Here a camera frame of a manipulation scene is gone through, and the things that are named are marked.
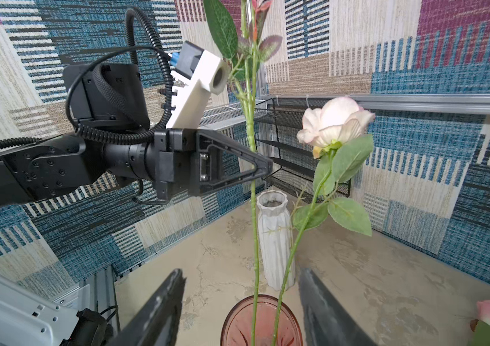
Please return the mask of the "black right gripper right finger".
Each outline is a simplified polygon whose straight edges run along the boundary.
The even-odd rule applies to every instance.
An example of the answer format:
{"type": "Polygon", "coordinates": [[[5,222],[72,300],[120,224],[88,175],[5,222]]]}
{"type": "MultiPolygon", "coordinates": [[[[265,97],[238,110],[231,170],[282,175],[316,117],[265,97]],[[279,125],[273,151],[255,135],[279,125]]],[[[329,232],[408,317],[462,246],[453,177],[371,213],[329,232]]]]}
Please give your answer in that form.
{"type": "Polygon", "coordinates": [[[309,268],[300,272],[299,292],[308,345],[375,344],[309,268]]]}

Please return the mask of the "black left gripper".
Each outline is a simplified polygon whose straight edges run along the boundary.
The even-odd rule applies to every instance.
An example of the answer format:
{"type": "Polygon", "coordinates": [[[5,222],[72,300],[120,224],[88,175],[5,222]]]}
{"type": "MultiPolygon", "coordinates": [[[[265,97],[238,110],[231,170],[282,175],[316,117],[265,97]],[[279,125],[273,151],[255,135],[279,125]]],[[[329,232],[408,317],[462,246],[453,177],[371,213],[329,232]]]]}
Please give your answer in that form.
{"type": "Polygon", "coordinates": [[[166,129],[154,134],[154,187],[159,200],[191,196],[267,177],[273,161],[211,130],[166,129]]]}

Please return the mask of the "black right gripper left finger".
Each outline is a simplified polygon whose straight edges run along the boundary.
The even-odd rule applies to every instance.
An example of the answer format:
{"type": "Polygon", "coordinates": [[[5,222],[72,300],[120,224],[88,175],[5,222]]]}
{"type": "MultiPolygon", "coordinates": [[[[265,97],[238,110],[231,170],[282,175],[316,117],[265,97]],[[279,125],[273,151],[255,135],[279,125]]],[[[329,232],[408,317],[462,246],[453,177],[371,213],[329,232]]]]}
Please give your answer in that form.
{"type": "Polygon", "coordinates": [[[111,345],[173,346],[177,341],[186,279],[173,270],[111,345]]]}

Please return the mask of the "pink ribbed glass vase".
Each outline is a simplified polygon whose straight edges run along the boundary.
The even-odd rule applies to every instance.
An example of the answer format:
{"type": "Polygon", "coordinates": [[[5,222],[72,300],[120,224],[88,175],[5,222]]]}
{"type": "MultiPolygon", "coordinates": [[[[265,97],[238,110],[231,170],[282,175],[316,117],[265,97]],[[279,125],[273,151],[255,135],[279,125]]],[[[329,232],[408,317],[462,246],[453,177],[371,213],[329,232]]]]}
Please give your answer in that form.
{"type": "MultiPolygon", "coordinates": [[[[228,345],[271,345],[277,298],[265,294],[258,296],[256,324],[252,324],[253,296],[239,301],[224,321],[220,344],[228,345]]],[[[279,315],[277,345],[302,345],[302,331],[292,310],[282,304],[279,315]]]]}

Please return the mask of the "cream white rose stem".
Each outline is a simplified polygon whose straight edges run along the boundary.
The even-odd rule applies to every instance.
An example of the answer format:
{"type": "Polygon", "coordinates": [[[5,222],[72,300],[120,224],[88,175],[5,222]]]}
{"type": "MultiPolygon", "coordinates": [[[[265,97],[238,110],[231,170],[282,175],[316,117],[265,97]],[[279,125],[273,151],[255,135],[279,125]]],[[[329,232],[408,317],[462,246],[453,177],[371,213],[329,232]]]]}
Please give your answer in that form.
{"type": "Polygon", "coordinates": [[[295,206],[292,225],[298,230],[287,261],[285,276],[278,297],[272,344],[276,344],[280,314],[292,262],[302,236],[328,217],[339,226],[359,234],[372,236],[370,217],[364,207],[351,198],[336,197],[338,185],[351,180],[360,171],[374,149],[368,125],[375,114],[364,109],[350,97],[329,100],[322,108],[308,108],[302,117],[302,130],[297,139],[313,147],[318,160],[313,181],[313,198],[304,207],[295,206]]]}

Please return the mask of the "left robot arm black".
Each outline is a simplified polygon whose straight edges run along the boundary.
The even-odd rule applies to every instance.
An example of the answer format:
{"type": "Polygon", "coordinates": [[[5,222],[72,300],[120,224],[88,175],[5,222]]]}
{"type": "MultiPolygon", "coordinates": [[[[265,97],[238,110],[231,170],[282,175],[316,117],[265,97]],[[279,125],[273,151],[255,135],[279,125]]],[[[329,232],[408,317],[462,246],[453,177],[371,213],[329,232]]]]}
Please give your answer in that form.
{"type": "Polygon", "coordinates": [[[154,199],[135,195],[138,205],[164,205],[182,191],[204,196],[266,177],[271,159],[229,137],[200,128],[211,95],[232,76],[226,62],[193,43],[167,53],[146,14],[131,7],[125,15],[130,63],[103,56],[65,68],[65,112],[70,133],[52,138],[0,141],[0,207],[42,202],[114,175],[120,186],[150,182],[154,199]],[[134,24],[141,23],[148,50],[157,58],[165,96],[163,114],[151,124],[145,105],[134,24]]]}

